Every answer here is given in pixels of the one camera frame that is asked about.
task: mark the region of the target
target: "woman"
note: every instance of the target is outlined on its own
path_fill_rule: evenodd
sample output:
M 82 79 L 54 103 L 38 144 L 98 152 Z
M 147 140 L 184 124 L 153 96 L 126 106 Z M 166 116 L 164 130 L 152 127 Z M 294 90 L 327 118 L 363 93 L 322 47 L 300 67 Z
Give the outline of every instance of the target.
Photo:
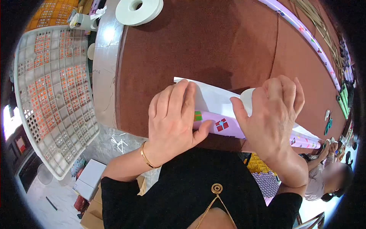
M 106 167 L 105 228 L 292 228 L 308 182 L 307 164 L 288 142 L 304 104 L 297 78 L 271 78 L 256 88 L 250 118 L 240 99 L 231 98 L 248 141 L 282 181 L 268 207 L 236 154 L 194 148 L 213 124 L 205 121 L 192 132 L 195 89 L 182 80 L 154 96 L 149 140 Z M 160 166 L 159 181 L 137 196 L 136 178 Z
M 307 163 L 309 183 L 305 192 L 306 200 L 314 201 L 321 198 L 328 202 L 333 196 L 343 195 L 347 187 L 351 185 L 353 171 L 348 165 L 340 163 L 334 157 L 337 148 L 337 142 L 326 141 L 326 146 L 319 156 Z

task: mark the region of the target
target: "scissors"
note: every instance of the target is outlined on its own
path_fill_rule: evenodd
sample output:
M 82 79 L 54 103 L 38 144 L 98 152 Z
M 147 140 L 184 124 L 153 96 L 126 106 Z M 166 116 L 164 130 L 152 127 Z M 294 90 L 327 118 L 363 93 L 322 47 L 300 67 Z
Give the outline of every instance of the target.
M 327 124 L 326 124 L 325 131 L 324 131 L 324 135 L 327 135 L 327 134 L 328 134 L 328 130 L 329 130 L 330 128 L 332 128 L 332 125 L 333 125 L 333 119 L 331 118 L 331 115 L 332 115 L 332 113 L 329 115 L 329 120 L 328 120 L 328 122 L 327 122 Z

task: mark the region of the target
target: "pink wrapping paper roll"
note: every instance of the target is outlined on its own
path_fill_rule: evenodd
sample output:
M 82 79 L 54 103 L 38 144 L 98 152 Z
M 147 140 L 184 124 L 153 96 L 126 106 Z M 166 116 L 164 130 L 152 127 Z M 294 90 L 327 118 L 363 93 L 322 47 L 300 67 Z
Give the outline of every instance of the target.
M 336 77 L 335 71 L 330 64 L 328 57 L 325 55 L 323 49 L 320 47 L 320 44 L 315 39 L 315 37 L 308 31 L 306 26 L 293 14 L 290 10 L 284 7 L 281 3 L 276 0 L 258 0 L 264 4 L 266 4 L 269 8 L 276 11 L 280 14 L 286 21 L 288 21 L 299 33 L 306 39 L 306 41 L 310 44 L 310 46 L 314 49 L 314 51 L 318 54 L 320 59 L 325 65 L 325 68 L 328 70 L 334 86 L 337 91 L 341 90 L 341 87 L 338 83 L 338 79 Z
M 222 136 L 231 136 L 235 138 L 245 138 L 238 121 L 235 118 L 206 112 L 206 111 L 195 111 L 193 129 L 197 130 L 202 122 L 206 120 L 213 120 L 214 125 L 210 127 L 210 133 L 218 134 Z M 291 132 L 289 143 L 292 147 L 319 149 L 319 139 L 306 136 L 296 131 Z

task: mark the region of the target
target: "white plastic crate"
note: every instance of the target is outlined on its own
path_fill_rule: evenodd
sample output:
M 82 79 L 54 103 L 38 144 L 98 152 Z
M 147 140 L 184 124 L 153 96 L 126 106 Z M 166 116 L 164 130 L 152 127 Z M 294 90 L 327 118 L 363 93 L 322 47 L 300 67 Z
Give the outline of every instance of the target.
M 15 51 L 15 95 L 23 126 L 58 180 L 99 133 L 86 53 L 84 31 L 68 26 L 29 31 Z

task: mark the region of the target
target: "white paper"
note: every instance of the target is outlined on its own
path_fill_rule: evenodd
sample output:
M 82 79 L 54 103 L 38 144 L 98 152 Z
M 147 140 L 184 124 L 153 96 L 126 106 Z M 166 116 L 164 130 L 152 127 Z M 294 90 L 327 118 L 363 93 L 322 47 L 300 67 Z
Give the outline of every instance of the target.
M 174 82 L 177 83 L 183 79 L 184 78 L 174 77 Z M 238 97 L 242 99 L 242 101 L 244 100 L 243 104 L 245 106 L 245 110 L 247 111 L 248 115 L 251 116 L 252 111 L 251 95 L 254 88 L 248 89 L 247 93 L 243 92 L 242 94 L 245 94 L 245 96 L 240 97 L 240 95 L 224 90 L 222 88 L 218 88 L 195 80 L 190 79 L 186 80 L 195 82 L 197 84 L 195 106 L 194 106 L 195 110 L 208 111 L 215 114 L 235 118 L 230 98 Z M 292 130 L 301 133 L 303 135 L 317 138 L 320 140 L 319 137 L 313 135 L 311 132 L 309 132 L 308 130 L 306 130 L 304 127 L 300 126 L 297 123 L 294 124 Z
M 90 16 L 90 19 L 94 20 L 94 19 L 100 18 L 103 14 L 105 14 L 106 9 L 107 9 L 107 6 L 105 6 L 103 9 L 97 9 L 95 11 L 95 14 Z
M 177 83 L 183 79 L 184 78 L 174 77 L 174 82 Z M 194 106 L 195 110 L 208 111 L 215 114 L 235 118 L 230 98 L 239 98 L 240 95 L 199 81 L 189 79 L 186 80 L 195 82 L 197 84 Z

